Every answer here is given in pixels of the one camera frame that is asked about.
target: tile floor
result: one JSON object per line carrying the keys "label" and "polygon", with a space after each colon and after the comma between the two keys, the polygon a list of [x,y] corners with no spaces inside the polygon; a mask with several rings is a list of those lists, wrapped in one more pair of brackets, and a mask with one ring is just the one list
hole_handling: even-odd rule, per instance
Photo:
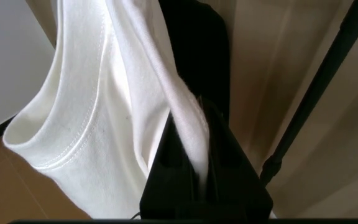
{"label": "tile floor", "polygon": [[0,223],[17,219],[87,219],[56,184],[0,140]]}

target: black garment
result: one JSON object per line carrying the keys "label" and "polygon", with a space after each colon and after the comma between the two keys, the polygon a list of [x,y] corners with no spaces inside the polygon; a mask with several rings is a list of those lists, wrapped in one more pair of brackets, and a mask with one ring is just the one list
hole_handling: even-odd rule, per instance
{"label": "black garment", "polygon": [[196,97],[211,100],[228,121],[230,53],[222,17],[195,0],[159,2],[179,76]]}

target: white fabric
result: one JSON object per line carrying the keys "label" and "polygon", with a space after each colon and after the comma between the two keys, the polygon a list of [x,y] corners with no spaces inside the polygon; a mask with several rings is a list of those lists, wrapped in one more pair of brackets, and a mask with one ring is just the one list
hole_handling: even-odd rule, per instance
{"label": "white fabric", "polygon": [[171,111],[200,181],[209,132],[157,0],[58,2],[55,58],[3,141],[93,218],[129,218]]}

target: black pole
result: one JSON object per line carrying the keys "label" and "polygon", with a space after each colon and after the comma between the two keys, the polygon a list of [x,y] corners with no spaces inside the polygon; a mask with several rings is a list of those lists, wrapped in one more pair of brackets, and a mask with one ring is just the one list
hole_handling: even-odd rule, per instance
{"label": "black pole", "polygon": [[299,130],[308,119],[308,116],[316,106],[321,95],[324,93],[324,90],[327,88],[339,66],[341,66],[357,38],[358,0],[354,0],[342,21],[340,30],[337,33],[334,42],[318,68],[318,71],[299,104],[298,109],[296,109],[296,112],[292,117],[287,130],[285,130],[275,152],[263,165],[260,181],[264,186],[266,186],[277,172],[279,172],[285,153],[288,151],[288,148],[291,146],[296,135],[299,133]]}

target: hanging clothes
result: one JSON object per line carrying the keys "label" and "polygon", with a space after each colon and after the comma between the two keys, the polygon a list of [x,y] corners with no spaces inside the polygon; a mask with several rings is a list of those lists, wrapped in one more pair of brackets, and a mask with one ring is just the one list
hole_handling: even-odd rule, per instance
{"label": "hanging clothes", "polygon": [[130,218],[169,113],[203,186],[209,130],[158,1],[58,1],[51,69],[3,142],[92,218]]}
{"label": "hanging clothes", "polygon": [[159,0],[179,76],[229,121],[230,49],[222,17],[196,0]]}

